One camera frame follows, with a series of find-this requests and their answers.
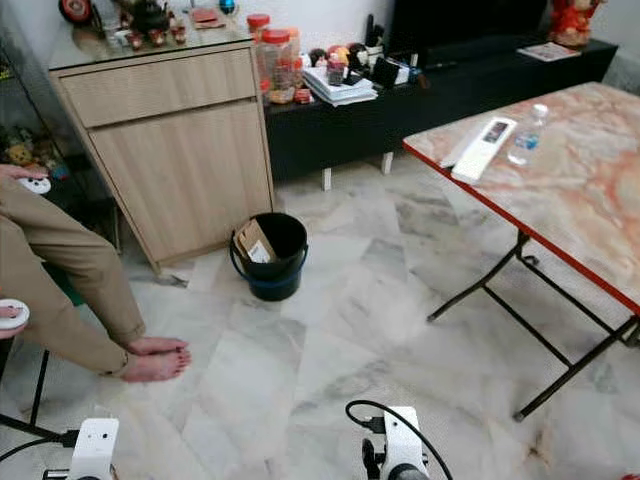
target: cabinet door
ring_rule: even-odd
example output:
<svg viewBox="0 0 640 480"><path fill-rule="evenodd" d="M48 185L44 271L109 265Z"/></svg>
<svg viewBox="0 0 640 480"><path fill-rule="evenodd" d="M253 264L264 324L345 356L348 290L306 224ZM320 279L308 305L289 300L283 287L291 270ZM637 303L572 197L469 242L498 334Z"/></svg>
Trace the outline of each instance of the cabinet door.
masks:
<svg viewBox="0 0 640 480"><path fill-rule="evenodd" d="M224 242L271 210L255 102L107 127L90 133L153 260Z"/></svg>

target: glass top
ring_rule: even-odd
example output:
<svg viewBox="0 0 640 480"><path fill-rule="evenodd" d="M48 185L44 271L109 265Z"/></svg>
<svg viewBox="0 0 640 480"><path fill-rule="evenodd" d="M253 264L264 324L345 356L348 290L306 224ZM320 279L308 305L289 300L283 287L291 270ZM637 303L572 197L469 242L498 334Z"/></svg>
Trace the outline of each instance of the glass top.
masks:
<svg viewBox="0 0 640 480"><path fill-rule="evenodd" d="M49 70L79 67L179 50L213 47L244 42L253 38L247 29L238 27L229 19L225 19L227 24L220 28L195 29L187 15L176 13L176 16L184 21L187 37L185 43L182 45L177 44L171 33L167 32L165 45L154 47L147 37L143 37L142 47L138 51L134 51L126 40L124 40L125 45L112 46L93 29L74 28L72 25L65 23L58 32L53 55L49 62Z"/></svg>

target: red lid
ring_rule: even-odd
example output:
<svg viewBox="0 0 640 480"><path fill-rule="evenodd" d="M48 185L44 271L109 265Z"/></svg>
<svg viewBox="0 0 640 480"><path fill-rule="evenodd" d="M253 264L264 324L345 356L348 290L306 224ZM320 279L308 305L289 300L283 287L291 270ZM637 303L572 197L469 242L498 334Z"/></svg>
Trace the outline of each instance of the red lid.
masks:
<svg viewBox="0 0 640 480"><path fill-rule="evenodd" d="M262 41L265 43L287 43L289 41L287 30L265 30L262 32Z"/></svg>
<svg viewBox="0 0 640 480"><path fill-rule="evenodd" d="M271 18L266 13L254 13L247 17L247 23L251 28L260 28L269 25Z"/></svg>

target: water bottle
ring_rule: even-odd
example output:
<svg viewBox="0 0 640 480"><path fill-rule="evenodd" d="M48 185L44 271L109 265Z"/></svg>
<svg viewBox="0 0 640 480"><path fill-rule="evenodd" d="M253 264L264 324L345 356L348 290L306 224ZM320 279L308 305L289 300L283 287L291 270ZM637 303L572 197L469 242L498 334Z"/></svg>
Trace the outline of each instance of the water bottle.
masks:
<svg viewBox="0 0 640 480"><path fill-rule="evenodd" d="M522 122L516 129L513 146L507 154L512 163L516 165L526 165L529 163L535 149L540 143L540 136L547 124L548 115L549 108L546 105L538 103L533 106L529 118Z"/></svg>

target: remote control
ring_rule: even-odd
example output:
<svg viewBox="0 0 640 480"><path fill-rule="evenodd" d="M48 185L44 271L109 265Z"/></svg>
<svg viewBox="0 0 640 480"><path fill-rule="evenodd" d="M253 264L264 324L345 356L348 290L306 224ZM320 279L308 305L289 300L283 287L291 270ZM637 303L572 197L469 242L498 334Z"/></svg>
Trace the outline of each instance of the remote control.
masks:
<svg viewBox="0 0 640 480"><path fill-rule="evenodd" d="M451 172L453 178L465 183L476 183L517 125L518 122L510 118L492 118L456 162Z"/></svg>
<svg viewBox="0 0 640 480"><path fill-rule="evenodd" d="M29 307L19 300L3 298L0 300L0 307L21 308L22 311L15 318L0 317L0 330L13 330L21 327L29 319Z"/></svg>
<svg viewBox="0 0 640 480"><path fill-rule="evenodd" d="M48 178L35 179L35 178L20 178L18 181L27 189L38 195L44 195L51 190L51 182Z"/></svg>
<svg viewBox="0 0 640 480"><path fill-rule="evenodd" d="M116 418L88 418L82 422L68 480L112 480L111 458L119 425Z"/></svg>

